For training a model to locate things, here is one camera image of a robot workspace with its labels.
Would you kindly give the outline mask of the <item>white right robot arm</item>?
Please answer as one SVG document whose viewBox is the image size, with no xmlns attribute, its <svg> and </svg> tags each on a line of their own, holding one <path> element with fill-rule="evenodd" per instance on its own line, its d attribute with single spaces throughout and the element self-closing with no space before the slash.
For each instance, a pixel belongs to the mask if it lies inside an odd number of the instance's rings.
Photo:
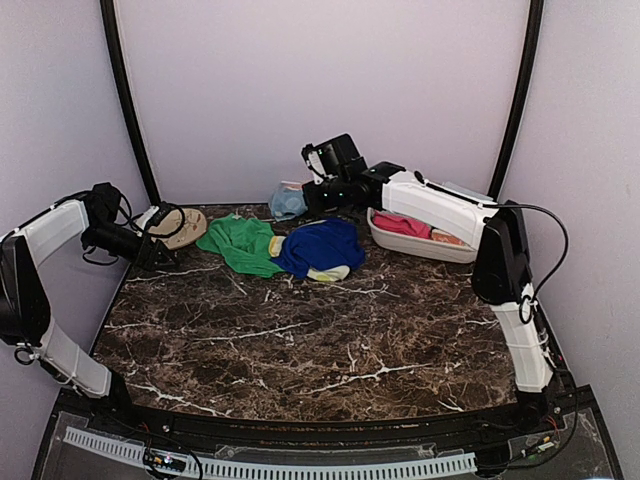
<svg viewBox="0 0 640 480">
<path fill-rule="evenodd" d="M 348 134 L 308 144 L 301 156 L 313 174 L 303 186 L 311 212 L 385 210 L 440 228 L 475 250 L 472 289 L 495 314 L 513 361 L 517 405 L 510 424 L 521 434 L 534 432 L 549 416 L 556 367 L 536 318 L 539 286 L 530 268 L 526 206 L 481 201 L 388 161 L 369 166 Z"/>
</svg>

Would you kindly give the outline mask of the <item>cream yellow cloth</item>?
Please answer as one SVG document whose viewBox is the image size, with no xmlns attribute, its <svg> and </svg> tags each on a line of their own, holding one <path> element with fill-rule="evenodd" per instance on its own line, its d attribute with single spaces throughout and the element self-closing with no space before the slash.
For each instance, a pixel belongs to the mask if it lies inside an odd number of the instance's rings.
<svg viewBox="0 0 640 480">
<path fill-rule="evenodd" d="M 280 256 L 284 244 L 285 236 L 273 236 L 269 242 L 268 252 L 272 261 Z M 350 273 L 351 269 L 347 265 L 340 265 L 326 270 L 317 270 L 309 267 L 306 277 L 317 282 L 338 282 L 344 280 Z"/>
</svg>

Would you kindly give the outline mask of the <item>royal blue towel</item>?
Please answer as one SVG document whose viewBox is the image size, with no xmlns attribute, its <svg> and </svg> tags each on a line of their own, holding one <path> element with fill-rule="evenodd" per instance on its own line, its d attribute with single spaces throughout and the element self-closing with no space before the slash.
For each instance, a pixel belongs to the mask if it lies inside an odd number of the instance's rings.
<svg viewBox="0 0 640 480">
<path fill-rule="evenodd" d="M 273 262 L 302 279 L 309 267 L 326 270 L 347 265 L 355 271 L 365 260 L 356 227 L 340 218 L 329 218 L 302 225 L 285 236 L 282 252 Z"/>
</svg>

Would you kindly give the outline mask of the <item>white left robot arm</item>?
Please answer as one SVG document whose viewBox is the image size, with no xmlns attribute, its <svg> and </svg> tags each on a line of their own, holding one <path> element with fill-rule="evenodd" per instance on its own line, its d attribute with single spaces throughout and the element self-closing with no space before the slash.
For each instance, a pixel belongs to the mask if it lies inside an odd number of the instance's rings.
<svg viewBox="0 0 640 480">
<path fill-rule="evenodd" d="M 112 184 L 68 195 L 1 239 L 1 340 L 15 360 L 38 363 L 52 378 L 102 408 L 101 417 L 120 436 L 141 427 L 123 377 L 92 358 L 54 319 L 38 268 L 73 238 L 83 254 L 97 249 L 113 262 L 124 259 L 153 271 L 177 262 L 155 227 L 172 212 L 180 227 L 184 210 L 167 202 L 132 216 L 128 201 Z"/>
</svg>

